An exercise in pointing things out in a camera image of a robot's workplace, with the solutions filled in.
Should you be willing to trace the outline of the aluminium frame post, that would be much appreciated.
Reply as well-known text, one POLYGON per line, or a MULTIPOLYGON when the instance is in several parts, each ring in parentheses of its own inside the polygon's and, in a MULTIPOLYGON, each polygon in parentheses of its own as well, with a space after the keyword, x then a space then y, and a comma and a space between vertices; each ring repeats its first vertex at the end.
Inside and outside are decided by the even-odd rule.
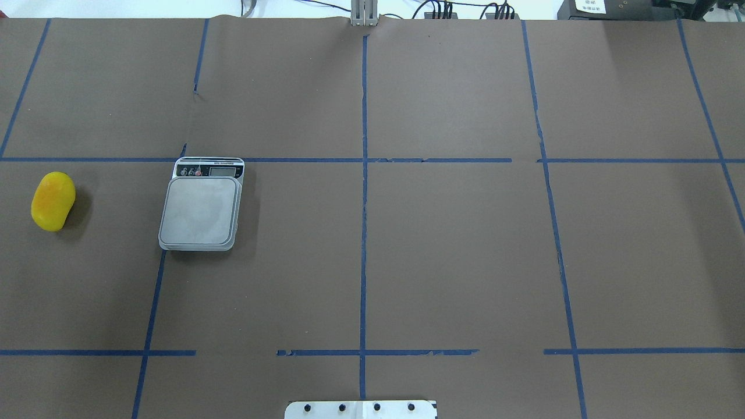
POLYGON ((377 26, 379 22, 377 0, 351 0, 350 22, 353 27, 377 26))

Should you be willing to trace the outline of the black electronics box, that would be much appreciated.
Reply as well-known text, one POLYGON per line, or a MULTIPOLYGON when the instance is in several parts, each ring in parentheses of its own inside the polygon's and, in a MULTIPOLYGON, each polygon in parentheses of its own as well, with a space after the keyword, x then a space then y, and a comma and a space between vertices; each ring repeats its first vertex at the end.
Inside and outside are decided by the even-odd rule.
POLYGON ((743 1, 563 1, 558 20, 743 22, 743 1))

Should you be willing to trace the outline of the grey digital kitchen scale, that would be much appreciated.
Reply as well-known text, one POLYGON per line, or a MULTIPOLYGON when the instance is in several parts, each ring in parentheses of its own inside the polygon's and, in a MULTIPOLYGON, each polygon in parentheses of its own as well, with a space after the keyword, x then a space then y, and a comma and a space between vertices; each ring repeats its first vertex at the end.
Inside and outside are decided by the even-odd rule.
POLYGON ((158 231, 163 250, 231 250, 239 224, 244 160, 181 157, 166 189, 158 231))

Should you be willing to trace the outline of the yellow mango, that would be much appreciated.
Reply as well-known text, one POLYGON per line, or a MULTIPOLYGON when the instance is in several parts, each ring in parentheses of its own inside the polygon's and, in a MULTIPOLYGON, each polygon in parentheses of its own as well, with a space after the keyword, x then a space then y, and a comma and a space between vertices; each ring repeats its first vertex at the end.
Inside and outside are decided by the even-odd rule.
POLYGON ((35 190, 30 215, 44 231, 57 232, 64 227, 76 200, 75 184, 64 172, 49 172, 35 190))

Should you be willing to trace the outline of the white metal base plate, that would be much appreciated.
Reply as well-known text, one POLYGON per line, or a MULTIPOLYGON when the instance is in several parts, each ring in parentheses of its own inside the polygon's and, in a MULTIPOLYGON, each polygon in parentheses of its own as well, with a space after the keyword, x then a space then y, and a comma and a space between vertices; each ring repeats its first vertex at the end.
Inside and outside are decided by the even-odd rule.
POLYGON ((289 403, 285 418, 437 418, 430 400, 341 400, 289 403))

